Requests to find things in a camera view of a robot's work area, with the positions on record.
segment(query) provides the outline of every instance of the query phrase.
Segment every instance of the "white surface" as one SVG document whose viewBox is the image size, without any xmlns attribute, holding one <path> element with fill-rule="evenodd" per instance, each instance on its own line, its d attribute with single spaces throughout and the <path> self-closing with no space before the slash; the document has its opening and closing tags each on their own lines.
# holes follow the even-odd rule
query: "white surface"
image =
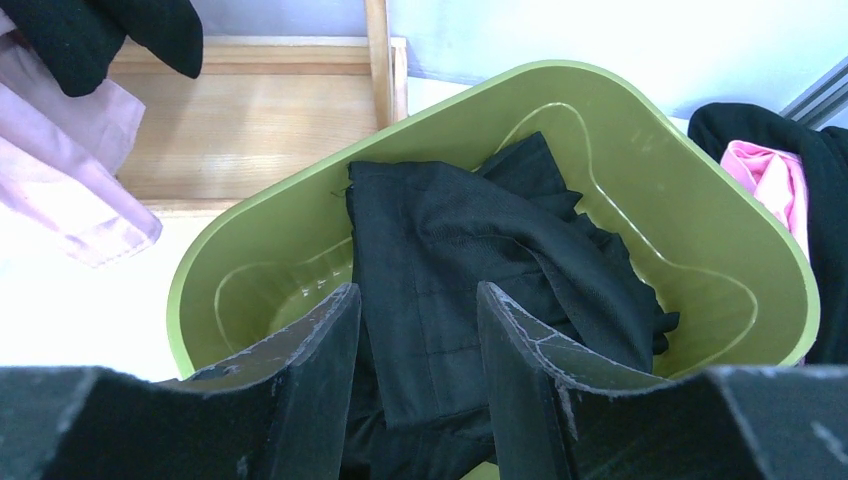
<svg viewBox="0 0 848 480">
<path fill-rule="evenodd" d="M 362 1 L 194 3 L 210 34 L 365 34 Z M 848 52 L 845 0 L 390 0 L 389 11 L 412 76 L 476 84 L 533 60 L 579 60 L 685 118 L 720 100 L 780 111 Z"/>
<path fill-rule="evenodd" d="M 410 112 L 465 88 L 410 79 Z M 39 241 L 27 222 L 0 216 L 0 365 L 104 365 L 152 381 L 177 377 L 165 331 L 168 289 L 212 218 L 162 221 L 153 247 L 91 270 Z"/>
</svg>

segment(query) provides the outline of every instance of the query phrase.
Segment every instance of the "pink fabric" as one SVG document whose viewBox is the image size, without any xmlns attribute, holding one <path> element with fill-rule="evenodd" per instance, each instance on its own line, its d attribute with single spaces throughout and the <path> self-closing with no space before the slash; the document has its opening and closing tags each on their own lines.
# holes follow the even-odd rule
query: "pink fabric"
<svg viewBox="0 0 848 480">
<path fill-rule="evenodd" d="M 0 35 L 12 28 L 0 10 Z M 66 97 L 36 57 L 0 36 L 0 205 L 90 266 L 149 247 L 161 222 L 113 176 L 143 113 L 109 80 L 91 95 Z"/>
<path fill-rule="evenodd" d="M 798 156 L 734 140 L 721 166 L 789 229 L 809 260 L 807 182 Z"/>
</svg>

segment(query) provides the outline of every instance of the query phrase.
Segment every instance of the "laundry basket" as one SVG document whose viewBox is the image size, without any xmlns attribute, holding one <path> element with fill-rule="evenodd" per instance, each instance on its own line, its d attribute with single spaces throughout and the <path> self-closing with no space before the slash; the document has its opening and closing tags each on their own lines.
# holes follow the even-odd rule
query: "laundry basket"
<svg viewBox="0 0 848 480">
<path fill-rule="evenodd" d="M 666 311 L 681 312 L 654 373 L 795 364 L 818 330 L 812 271 L 789 232 L 645 97 L 594 66 L 506 72 L 239 203 L 194 241 L 168 299 L 180 371 L 296 320 L 351 274 L 347 165 L 441 160 L 473 169 L 541 131 L 578 209 L 619 233 Z"/>
</svg>

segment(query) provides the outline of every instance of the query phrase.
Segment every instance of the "bright pink cloth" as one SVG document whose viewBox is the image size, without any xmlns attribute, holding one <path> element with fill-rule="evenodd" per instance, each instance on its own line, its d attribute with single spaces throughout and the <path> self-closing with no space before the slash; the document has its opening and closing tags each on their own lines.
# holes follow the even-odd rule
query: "bright pink cloth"
<svg viewBox="0 0 848 480">
<path fill-rule="evenodd" d="M 734 140 L 721 166 L 789 229 L 809 260 L 807 182 L 798 156 Z"/>
<path fill-rule="evenodd" d="M 0 208 L 37 222 L 90 266 L 152 245 L 161 222 L 113 176 L 144 105 L 110 80 L 65 96 L 34 54 L 2 36 L 12 28 L 0 10 Z"/>
</svg>

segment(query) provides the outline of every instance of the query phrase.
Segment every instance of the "light pink garment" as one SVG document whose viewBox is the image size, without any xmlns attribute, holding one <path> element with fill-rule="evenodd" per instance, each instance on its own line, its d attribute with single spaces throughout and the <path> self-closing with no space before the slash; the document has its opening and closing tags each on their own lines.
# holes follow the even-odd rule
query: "light pink garment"
<svg viewBox="0 0 848 480">
<path fill-rule="evenodd" d="M 798 156 L 734 140 L 721 166 L 789 229 L 809 260 L 807 182 Z"/>
<path fill-rule="evenodd" d="M 0 35 L 13 28 L 0 10 Z M 0 36 L 0 207 L 37 222 L 90 266 L 152 245 L 161 222 L 112 175 L 143 113 L 109 80 L 91 95 L 66 97 L 33 54 Z"/>
</svg>

